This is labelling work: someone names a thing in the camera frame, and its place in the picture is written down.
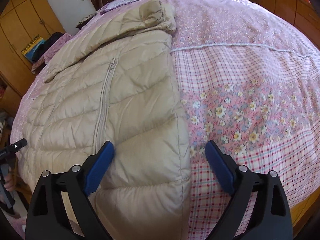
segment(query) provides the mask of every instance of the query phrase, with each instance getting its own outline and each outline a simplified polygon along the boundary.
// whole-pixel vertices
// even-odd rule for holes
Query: bed
[[[73,40],[149,0],[111,10],[104,6],[114,0],[91,1],[98,14]],[[204,156],[208,140],[252,171],[277,171],[297,224],[305,213],[301,203],[319,195],[319,50],[292,25],[247,0],[160,1],[177,11],[171,55],[189,130],[188,237],[205,239],[229,200]],[[46,71],[21,101],[12,142],[22,138]],[[22,165],[24,156],[18,158]],[[301,212],[294,209],[299,203]],[[245,230],[253,205],[254,198],[238,233]]]

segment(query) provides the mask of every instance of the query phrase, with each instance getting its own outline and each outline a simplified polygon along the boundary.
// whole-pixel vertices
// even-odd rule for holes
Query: wooden wardrobe
[[[47,0],[10,0],[0,15],[0,78],[7,85],[0,108],[10,115],[35,79],[21,50],[35,36],[47,40],[55,32],[65,33]]]

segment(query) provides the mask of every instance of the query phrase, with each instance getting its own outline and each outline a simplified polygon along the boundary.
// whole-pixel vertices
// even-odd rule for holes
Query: puffer jacket
[[[174,16],[152,0],[67,43],[23,129],[19,171],[32,190],[42,171],[65,172],[114,144],[90,201],[117,240],[187,239],[190,159],[170,55]]]

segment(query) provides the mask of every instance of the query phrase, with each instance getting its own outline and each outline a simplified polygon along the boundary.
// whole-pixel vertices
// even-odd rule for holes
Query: floral pattern
[[[245,86],[228,83],[199,94],[182,92],[192,162],[205,161],[203,149],[209,140],[226,154],[243,156],[310,125],[320,114],[302,112],[303,98],[292,91],[292,85],[268,85],[266,80],[254,79]]]

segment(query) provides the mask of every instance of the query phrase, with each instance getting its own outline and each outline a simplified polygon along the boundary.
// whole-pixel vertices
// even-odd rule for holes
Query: pillowcase
[[[104,14],[108,11],[111,11],[113,9],[116,9],[122,5],[129,4],[132,2],[136,2],[136,1],[139,1],[139,0],[114,0],[110,3],[107,3],[106,5],[102,6],[100,9],[100,14],[102,15],[102,14]]]

